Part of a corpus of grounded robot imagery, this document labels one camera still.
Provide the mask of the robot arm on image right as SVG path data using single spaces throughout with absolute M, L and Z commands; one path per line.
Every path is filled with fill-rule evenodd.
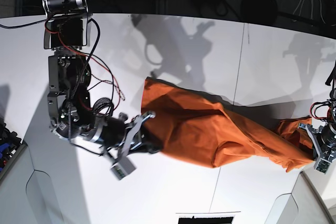
M 324 122 L 325 125 L 317 129 L 311 124 L 300 123 L 298 126 L 305 130 L 312 140 L 316 167 L 330 165 L 335 160 L 335 68 L 332 69 L 325 85 L 331 87 L 329 98 L 323 102 L 313 103 L 309 110 L 314 119 Z M 328 108 L 327 115 L 317 116 L 317 109 L 325 106 Z

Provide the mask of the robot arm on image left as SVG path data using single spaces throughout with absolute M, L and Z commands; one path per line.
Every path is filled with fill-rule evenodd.
M 54 52 L 48 59 L 49 93 L 47 96 L 51 131 L 69 144 L 83 140 L 100 145 L 100 155 L 110 156 L 113 165 L 129 163 L 133 153 L 155 154 L 161 150 L 144 128 L 154 112 L 132 120 L 124 113 L 113 117 L 112 97 L 90 102 L 89 65 L 93 53 L 81 49 L 89 45 L 89 26 L 95 25 L 89 10 L 90 0 L 42 0 L 46 13 L 44 48 Z

